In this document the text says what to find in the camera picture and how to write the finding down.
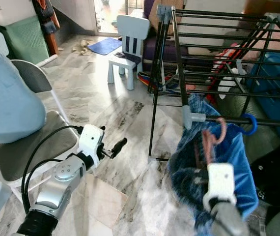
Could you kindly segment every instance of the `drying rack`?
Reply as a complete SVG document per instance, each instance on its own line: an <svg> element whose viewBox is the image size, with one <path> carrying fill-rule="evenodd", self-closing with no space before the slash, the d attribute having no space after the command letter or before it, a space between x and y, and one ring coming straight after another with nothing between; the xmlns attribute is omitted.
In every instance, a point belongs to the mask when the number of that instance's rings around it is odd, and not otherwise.
<svg viewBox="0 0 280 236"><path fill-rule="evenodd" d="M160 160L168 161L168 159L153 157L152 156L152 142L153 142L153 132L155 124L155 115L156 109L158 106L158 96L171 96L171 97L181 97L182 103L182 114L183 114L183 123L186 129L190 129L192 122L205 122L213 121L215 122L219 116L208 116L206 114L194 114L191 113L190 107L188 104L188 96L191 93L199 93L205 95L214 95L214 94L226 94L226 95L237 95L245 96L246 102L242 109L242 114L245 113L250 98L251 97L268 97L274 99L280 99L280 94L262 94L261 92L255 92L254 87L256 85L256 80L278 80L280 77L270 77L270 76L259 76L259 73L262 69L262 66L265 64L279 65L280 63L266 62L264 61L264 56L268 52L280 53L280 50L269 50L268 46L270 42L280 42L280 39L273 39L272 34L274 32L280 32L280 14L266 14L264 16L255 16L248 14L237 14L237 13L221 13L221 12L208 12L208 11L192 11L192 10L177 10L173 6L158 5L157 15L159 18L156 45L154 58L152 62L150 82L148 86L149 92L154 92L153 96L153 117L152 117L152 126L151 126L151 136L150 136L150 146L149 146L149 159L151 160ZM177 23L176 17L191 17L191 18L203 18L203 19L216 19L217 24L207 25L207 24L188 24L188 23ZM221 24L220 21L237 21L242 23L247 23L250 26L233 26L235 24ZM165 47L165 42L167 39L167 33L169 26L172 25L174 32L174 41L176 47L176 56L177 62L175 68L171 68L176 71L178 77L179 88L172 89L172 92L165 90L165 86L159 86L161 78L161 72L164 74L163 63L163 52ZM192 32L179 32L178 26L185 25L190 26ZM231 36L231 35L218 35L218 34L205 34L205 33L193 33L194 27L211 27L211 28L222 28L222 29L231 29L231 30L248 30L249 33L247 36ZM224 46L213 46L213 45L199 45L199 44L183 44L180 43L179 37L195 37L195 38L213 38L213 39L229 39L229 40L242 40L239 47L224 47ZM254 48L255 44L260 41L264 41L264 47ZM181 55L181 47L198 47L206 48L213 50L224 50L224 49L234 49L235 51L230 56L219 57L212 55ZM248 51L258 51L260 52L260 57L257 61L252 60L242 60L244 55ZM213 65L217 61L223 61L221 67L213 69ZM245 75L244 73L233 73L231 68L235 68L242 63L254 63L257 64L257 70L255 74ZM239 92L222 92L217 91L220 81L224 81L224 77L232 77L233 81L236 83ZM203 81L211 79L211 87L208 90L186 90L186 85L205 85L205 83L200 82L200 79ZM241 84L237 78L251 79L251 84L246 88ZM226 117L223 116L226 122L235 123L235 124L252 124L252 121L248 118L243 117ZM267 126L280 126L280 120L273 119L256 119L258 125L267 125Z"/></svg>

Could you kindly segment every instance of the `blue container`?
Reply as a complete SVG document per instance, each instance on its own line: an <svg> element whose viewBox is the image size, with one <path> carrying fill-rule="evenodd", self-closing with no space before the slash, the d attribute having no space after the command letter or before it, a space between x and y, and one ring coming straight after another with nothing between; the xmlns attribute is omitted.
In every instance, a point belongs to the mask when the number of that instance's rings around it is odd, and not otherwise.
<svg viewBox="0 0 280 236"><path fill-rule="evenodd" d="M280 63L280 53L266 53L265 62ZM254 75L258 69L256 64L251 74ZM259 76L280 77L280 65L263 65L261 67ZM247 85L252 83L252 79L247 80ZM280 95L280 80L257 80L254 92L261 92L261 94ZM256 98L262 109L270 119L280 120L280 99L279 98ZM280 136L280 127L276 127L278 135Z"/></svg>

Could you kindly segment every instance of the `blue cloth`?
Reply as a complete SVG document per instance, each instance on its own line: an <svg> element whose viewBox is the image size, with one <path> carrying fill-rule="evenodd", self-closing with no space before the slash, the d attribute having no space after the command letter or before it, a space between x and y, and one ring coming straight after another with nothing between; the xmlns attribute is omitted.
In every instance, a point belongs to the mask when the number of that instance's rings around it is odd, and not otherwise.
<svg viewBox="0 0 280 236"><path fill-rule="evenodd" d="M0 54L0 143L11 143L42 128L42 101L24 83L18 69Z"/></svg>
<svg viewBox="0 0 280 236"><path fill-rule="evenodd" d="M88 48L98 54L107 55L115 49L119 48L122 45L122 42L114 38L106 38L101 42L89 45Z"/></svg>
<svg viewBox="0 0 280 236"><path fill-rule="evenodd" d="M213 107L202 101L196 94L190 97L189 105L193 113L219 115ZM202 198L207 191L206 186L193 184L196 169L194 137L198 131L206 128L219 138L221 125L215 122L193 122L190 130L184 130L177 150L168 162L172 187L179 199L193 210L196 220L195 229L199 236L211 235L213 223L202 203ZM214 147L214 152L214 162L228 162L234 166L236 206L245 219L257 207L258 197L238 126L227 125L226 137L221 144Z"/></svg>

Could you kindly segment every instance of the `light blue pillow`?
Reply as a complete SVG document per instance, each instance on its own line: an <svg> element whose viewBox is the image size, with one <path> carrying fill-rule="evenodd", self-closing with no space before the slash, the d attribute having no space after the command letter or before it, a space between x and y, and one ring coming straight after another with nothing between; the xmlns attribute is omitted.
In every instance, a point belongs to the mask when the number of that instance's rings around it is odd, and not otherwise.
<svg viewBox="0 0 280 236"><path fill-rule="evenodd" d="M18 69L0 54L0 143L11 143L42 128L42 101L24 83Z"/></svg>

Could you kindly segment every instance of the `wall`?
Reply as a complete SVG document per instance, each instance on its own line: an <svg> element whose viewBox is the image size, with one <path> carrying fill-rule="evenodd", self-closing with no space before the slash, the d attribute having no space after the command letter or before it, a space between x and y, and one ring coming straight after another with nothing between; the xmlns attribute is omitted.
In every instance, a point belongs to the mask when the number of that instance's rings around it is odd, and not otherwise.
<svg viewBox="0 0 280 236"><path fill-rule="evenodd" d="M51 3L83 29L95 31L93 0L51 0Z"/></svg>

